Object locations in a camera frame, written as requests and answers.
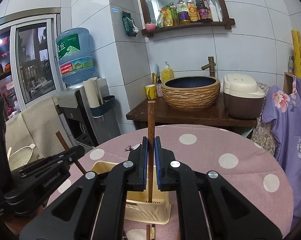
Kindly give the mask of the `brown ceramic basin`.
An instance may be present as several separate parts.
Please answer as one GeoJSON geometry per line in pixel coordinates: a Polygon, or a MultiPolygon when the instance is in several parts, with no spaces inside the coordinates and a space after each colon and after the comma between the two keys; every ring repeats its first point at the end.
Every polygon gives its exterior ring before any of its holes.
{"type": "Polygon", "coordinates": [[[161,84],[163,98],[172,108],[193,112],[210,108],[220,93],[220,80],[210,76],[186,76],[161,84]]]}

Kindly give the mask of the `grey water dispenser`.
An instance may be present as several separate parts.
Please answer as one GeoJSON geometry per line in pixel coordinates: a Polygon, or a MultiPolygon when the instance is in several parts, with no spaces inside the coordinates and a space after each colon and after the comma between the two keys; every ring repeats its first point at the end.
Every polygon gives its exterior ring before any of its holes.
{"type": "Polygon", "coordinates": [[[98,78],[95,81],[100,89],[100,106],[90,107],[81,83],[57,94],[58,109],[64,115],[74,143],[87,148],[99,146],[121,134],[114,112],[115,97],[109,94],[106,79],[98,78]]]}

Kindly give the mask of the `black gold chopstick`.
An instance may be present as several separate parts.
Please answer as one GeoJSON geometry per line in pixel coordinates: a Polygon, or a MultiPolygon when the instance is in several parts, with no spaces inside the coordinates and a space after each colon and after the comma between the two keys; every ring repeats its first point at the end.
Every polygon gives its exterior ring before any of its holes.
{"type": "Polygon", "coordinates": [[[155,224],[152,224],[150,227],[150,239],[155,240],[155,224]]]}

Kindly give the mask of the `white brown rice cooker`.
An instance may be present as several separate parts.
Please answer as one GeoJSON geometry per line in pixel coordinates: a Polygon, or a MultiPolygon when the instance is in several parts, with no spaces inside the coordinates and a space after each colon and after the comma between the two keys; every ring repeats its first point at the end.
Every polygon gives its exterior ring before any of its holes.
{"type": "Polygon", "coordinates": [[[261,114],[265,93],[248,75],[230,73],[223,79],[224,106],[235,119],[257,119],[261,114]]]}

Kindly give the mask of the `pink small bowl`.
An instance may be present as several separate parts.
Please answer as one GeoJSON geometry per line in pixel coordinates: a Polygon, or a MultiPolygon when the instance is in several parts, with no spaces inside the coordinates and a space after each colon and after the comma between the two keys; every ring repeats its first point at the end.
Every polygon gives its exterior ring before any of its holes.
{"type": "Polygon", "coordinates": [[[153,32],[156,30],[156,24],[155,23],[146,23],[145,24],[145,28],[146,28],[146,31],[148,32],[153,32]]]}

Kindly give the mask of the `purple floral cloth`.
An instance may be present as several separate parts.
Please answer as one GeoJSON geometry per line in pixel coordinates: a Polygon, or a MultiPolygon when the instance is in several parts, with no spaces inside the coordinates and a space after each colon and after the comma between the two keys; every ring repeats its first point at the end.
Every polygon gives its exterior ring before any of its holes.
{"type": "Polygon", "coordinates": [[[262,122],[271,124],[276,143],[275,158],[293,189],[291,227],[294,228],[301,219],[301,78],[294,78],[290,94],[277,86],[268,90],[262,122]]]}

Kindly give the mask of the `yellow oil bottle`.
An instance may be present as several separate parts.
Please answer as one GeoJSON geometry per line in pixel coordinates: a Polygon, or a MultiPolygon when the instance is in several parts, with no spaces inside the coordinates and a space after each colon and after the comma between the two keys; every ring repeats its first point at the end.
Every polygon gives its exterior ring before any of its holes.
{"type": "Polygon", "coordinates": [[[161,9],[163,15],[163,25],[164,27],[173,26],[172,12],[168,6],[165,6],[161,9]]]}

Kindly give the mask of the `brown chopstick on table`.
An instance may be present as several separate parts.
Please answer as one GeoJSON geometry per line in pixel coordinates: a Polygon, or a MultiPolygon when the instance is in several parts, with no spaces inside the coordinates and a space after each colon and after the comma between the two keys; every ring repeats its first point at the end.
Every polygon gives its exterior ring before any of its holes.
{"type": "Polygon", "coordinates": [[[146,225],[146,240],[151,240],[151,226],[149,224],[146,225]]]}

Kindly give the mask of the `amber vinegar bottle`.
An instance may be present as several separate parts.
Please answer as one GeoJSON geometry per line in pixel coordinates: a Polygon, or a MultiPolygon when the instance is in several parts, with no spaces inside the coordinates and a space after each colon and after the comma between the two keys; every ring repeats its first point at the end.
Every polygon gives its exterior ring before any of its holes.
{"type": "Polygon", "coordinates": [[[198,17],[197,9],[195,7],[195,3],[193,2],[193,0],[187,0],[186,4],[187,4],[187,10],[188,10],[190,21],[198,22],[199,17],[198,17]]]}

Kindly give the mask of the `cream plastic utensil holder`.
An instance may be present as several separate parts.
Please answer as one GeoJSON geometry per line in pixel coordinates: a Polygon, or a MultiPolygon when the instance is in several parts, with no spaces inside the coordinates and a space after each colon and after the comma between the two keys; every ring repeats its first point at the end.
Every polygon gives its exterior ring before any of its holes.
{"type": "Polygon", "coordinates": [[[167,224],[170,220],[169,193],[153,190],[152,203],[148,202],[148,188],[143,192],[127,192],[125,219],[152,224],[167,224]]]}

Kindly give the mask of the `brown wooden chopstick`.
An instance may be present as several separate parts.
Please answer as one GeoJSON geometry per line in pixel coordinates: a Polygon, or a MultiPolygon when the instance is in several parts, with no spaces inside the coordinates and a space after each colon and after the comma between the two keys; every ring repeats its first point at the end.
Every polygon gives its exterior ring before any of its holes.
{"type": "Polygon", "coordinates": [[[148,101],[148,202],[153,202],[155,101],[148,101]]]}

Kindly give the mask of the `blue water jug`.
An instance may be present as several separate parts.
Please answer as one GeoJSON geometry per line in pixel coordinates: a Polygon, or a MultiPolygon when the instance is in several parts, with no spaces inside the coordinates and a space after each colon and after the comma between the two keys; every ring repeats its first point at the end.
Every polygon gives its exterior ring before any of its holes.
{"type": "Polygon", "coordinates": [[[91,78],[95,65],[90,46],[90,33],[86,28],[73,28],[56,38],[58,64],[62,80],[75,85],[91,78]]]}

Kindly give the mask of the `window with white frame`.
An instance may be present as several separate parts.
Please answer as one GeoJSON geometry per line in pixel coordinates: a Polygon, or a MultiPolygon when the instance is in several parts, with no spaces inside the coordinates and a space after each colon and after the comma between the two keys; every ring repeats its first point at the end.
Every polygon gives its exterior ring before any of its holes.
{"type": "Polygon", "coordinates": [[[0,25],[0,96],[8,118],[65,88],[58,69],[58,20],[58,14],[46,14],[0,25]]]}

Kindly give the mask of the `cream pot with lid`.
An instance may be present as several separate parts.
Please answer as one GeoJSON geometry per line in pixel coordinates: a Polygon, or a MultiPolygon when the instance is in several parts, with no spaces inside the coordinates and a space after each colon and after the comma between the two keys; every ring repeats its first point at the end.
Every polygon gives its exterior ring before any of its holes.
{"type": "Polygon", "coordinates": [[[17,168],[23,167],[38,160],[39,155],[34,152],[35,148],[35,144],[30,144],[29,146],[24,146],[12,153],[12,147],[10,147],[7,153],[10,170],[16,170],[17,168]]]}

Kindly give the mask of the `yellow soap dispenser bottle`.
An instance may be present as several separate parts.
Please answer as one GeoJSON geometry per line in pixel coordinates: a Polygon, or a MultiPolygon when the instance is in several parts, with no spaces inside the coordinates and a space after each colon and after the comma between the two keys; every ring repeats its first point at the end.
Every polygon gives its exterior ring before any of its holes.
{"type": "Polygon", "coordinates": [[[161,72],[162,82],[169,81],[174,78],[173,70],[170,68],[167,61],[165,61],[165,67],[163,71],[161,72]]]}

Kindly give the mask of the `yellow mug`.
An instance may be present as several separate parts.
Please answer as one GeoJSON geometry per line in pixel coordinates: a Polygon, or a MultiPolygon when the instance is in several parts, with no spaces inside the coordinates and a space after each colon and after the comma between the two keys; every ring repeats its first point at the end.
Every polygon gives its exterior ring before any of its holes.
{"type": "Polygon", "coordinates": [[[153,100],[157,98],[157,90],[155,84],[145,86],[145,90],[146,90],[146,96],[149,100],[153,100]]]}

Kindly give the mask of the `dark wooden counter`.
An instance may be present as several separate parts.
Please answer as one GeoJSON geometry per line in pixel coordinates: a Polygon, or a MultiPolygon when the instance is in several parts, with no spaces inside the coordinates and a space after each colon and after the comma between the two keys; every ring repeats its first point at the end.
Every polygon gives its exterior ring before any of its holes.
{"type": "MultiPolygon", "coordinates": [[[[127,120],[132,120],[137,129],[147,127],[147,105],[148,100],[146,99],[126,114],[127,120]]],[[[212,107],[196,112],[183,112],[173,109],[163,97],[159,97],[155,99],[155,124],[157,126],[191,124],[221,128],[255,127],[257,125],[257,120],[239,120],[230,117],[224,107],[222,95],[217,98],[217,101],[212,107]]]]}

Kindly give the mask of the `beige cloth cover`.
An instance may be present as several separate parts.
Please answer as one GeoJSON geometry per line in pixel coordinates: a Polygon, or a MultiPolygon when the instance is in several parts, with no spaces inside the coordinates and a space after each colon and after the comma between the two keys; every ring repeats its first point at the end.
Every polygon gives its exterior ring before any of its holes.
{"type": "Polygon", "coordinates": [[[24,146],[35,144],[34,153],[41,158],[47,158],[64,151],[56,136],[57,132],[72,147],[53,98],[48,97],[6,122],[6,148],[12,148],[15,152],[24,146]]]}

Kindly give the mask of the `green hanging packet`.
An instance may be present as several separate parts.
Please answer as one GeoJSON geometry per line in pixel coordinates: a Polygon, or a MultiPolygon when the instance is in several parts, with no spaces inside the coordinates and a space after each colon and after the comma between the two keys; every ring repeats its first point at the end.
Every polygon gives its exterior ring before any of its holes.
{"type": "Polygon", "coordinates": [[[122,22],[127,36],[136,37],[139,33],[138,27],[135,25],[134,19],[129,12],[122,12],[122,22]]]}

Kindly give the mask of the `yellow tall package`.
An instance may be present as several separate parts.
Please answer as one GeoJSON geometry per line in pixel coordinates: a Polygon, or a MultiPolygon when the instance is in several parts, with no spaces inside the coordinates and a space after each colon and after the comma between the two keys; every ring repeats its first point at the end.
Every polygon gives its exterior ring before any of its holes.
{"type": "Polygon", "coordinates": [[[291,31],[294,49],[294,73],[301,78],[301,34],[297,30],[291,31]]]}

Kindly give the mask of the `dark soy sauce bottle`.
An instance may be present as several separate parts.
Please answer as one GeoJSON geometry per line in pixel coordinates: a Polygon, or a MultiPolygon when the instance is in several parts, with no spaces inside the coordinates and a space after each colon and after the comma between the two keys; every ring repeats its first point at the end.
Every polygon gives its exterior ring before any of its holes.
{"type": "Polygon", "coordinates": [[[207,0],[195,0],[198,17],[201,22],[211,22],[212,16],[207,0]]]}

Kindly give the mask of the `wooden framed shelf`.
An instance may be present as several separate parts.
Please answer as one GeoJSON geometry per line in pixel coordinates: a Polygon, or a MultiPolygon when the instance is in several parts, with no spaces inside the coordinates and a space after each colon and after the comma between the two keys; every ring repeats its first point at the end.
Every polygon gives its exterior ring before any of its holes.
{"type": "MultiPolygon", "coordinates": [[[[206,21],[206,22],[188,23],[188,24],[176,25],[172,27],[163,27],[152,31],[148,31],[146,28],[144,28],[142,29],[141,33],[144,36],[153,37],[154,34],[156,33],[163,33],[167,31],[180,30],[180,29],[199,28],[199,27],[225,27],[225,29],[231,30],[232,27],[236,25],[235,19],[230,18],[225,0],[218,0],[218,2],[220,5],[221,14],[223,18],[221,22],[206,21]]],[[[147,7],[146,0],[140,0],[140,3],[141,3],[141,10],[142,10],[145,24],[150,23],[151,18],[149,16],[149,10],[147,7]]]]}

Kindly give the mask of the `brass faucet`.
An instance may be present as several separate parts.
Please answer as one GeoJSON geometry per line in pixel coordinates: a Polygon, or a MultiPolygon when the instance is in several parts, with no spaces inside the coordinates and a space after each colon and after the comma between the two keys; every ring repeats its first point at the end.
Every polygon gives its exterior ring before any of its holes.
{"type": "Polygon", "coordinates": [[[208,64],[201,67],[201,70],[209,70],[210,76],[215,77],[215,66],[216,63],[214,62],[214,57],[209,56],[208,57],[208,64]]]}

